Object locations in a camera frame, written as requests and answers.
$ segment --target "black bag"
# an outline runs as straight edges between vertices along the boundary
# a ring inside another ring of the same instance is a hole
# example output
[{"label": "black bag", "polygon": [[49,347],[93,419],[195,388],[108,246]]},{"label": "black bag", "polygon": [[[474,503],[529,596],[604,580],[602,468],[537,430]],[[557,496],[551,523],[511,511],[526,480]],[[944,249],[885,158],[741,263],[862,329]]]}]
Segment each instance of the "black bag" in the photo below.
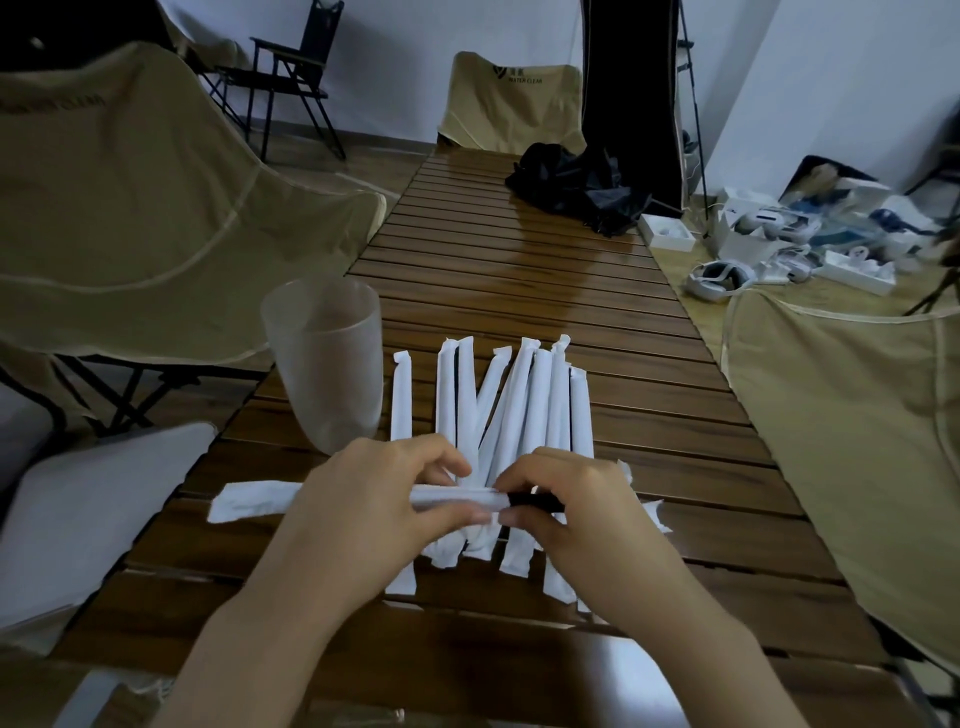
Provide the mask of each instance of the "black bag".
[{"label": "black bag", "polygon": [[607,237],[635,225],[650,204],[650,193],[621,184],[615,158],[592,147],[576,157],[560,144],[532,144],[506,185],[531,205],[576,217]]}]

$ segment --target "slatted tabletop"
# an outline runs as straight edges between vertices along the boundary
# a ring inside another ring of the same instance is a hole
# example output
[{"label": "slatted tabletop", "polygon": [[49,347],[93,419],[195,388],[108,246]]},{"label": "slatted tabletop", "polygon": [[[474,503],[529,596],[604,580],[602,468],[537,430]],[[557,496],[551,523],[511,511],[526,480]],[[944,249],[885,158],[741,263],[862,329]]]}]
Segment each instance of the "slatted tabletop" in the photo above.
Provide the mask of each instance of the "slatted tabletop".
[{"label": "slatted tabletop", "polygon": [[[589,372],[597,457],[627,462],[640,497],[665,498],[668,538],[754,631],[811,725],[919,725],[876,633],[642,241],[607,239],[525,205],[503,185],[512,163],[439,150],[350,271],[380,295],[386,371],[393,352],[411,353],[414,433],[433,430],[436,352],[448,335],[475,336],[481,379],[494,347],[569,334],[567,360]],[[271,373],[54,656],[176,674],[279,522],[210,524],[209,500],[231,481],[303,479],[324,460]],[[496,553],[444,571],[418,559],[417,593],[351,618],[309,693],[537,725],[658,724],[643,653],[544,595],[541,553],[529,579],[498,564]]]}]

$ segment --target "forearm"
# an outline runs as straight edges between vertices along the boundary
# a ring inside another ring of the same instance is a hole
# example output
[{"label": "forearm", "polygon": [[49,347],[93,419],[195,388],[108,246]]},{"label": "forearm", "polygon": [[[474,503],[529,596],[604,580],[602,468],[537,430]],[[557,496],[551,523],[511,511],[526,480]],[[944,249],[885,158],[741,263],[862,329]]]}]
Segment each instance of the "forearm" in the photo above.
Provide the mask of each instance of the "forearm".
[{"label": "forearm", "polygon": [[756,637],[706,590],[675,605],[660,627],[638,641],[692,728],[807,728]]},{"label": "forearm", "polygon": [[154,728],[288,725],[338,626],[245,588],[207,622]]}]

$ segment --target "frosted cup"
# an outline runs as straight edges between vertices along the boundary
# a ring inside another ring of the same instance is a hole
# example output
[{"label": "frosted cup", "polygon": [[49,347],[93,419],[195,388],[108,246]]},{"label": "frosted cup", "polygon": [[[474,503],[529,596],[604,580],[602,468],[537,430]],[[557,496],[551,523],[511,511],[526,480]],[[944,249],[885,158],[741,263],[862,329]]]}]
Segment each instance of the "frosted cup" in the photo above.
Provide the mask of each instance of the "frosted cup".
[{"label": "frosted cup", "polygon": [[260,306],[276,367],[303,433],[333,454],[372,437],[383,404],[380,298],[351,278],[293,280]]}]

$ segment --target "chair logo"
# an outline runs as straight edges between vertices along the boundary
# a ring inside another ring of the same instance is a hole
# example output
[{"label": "chair logo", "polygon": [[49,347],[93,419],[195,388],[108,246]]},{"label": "chair logo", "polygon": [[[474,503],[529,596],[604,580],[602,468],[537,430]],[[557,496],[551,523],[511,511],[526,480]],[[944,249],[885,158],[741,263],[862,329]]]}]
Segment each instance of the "chair logo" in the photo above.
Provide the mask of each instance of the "chair logo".
[{"label": "chair logo", "polygon": [[543,79],[533,76],[527,76],[522,68],[511,68],[506,65],[494,65],[493,73],[500,80],[507,79],[511,84],[542,84]]}]

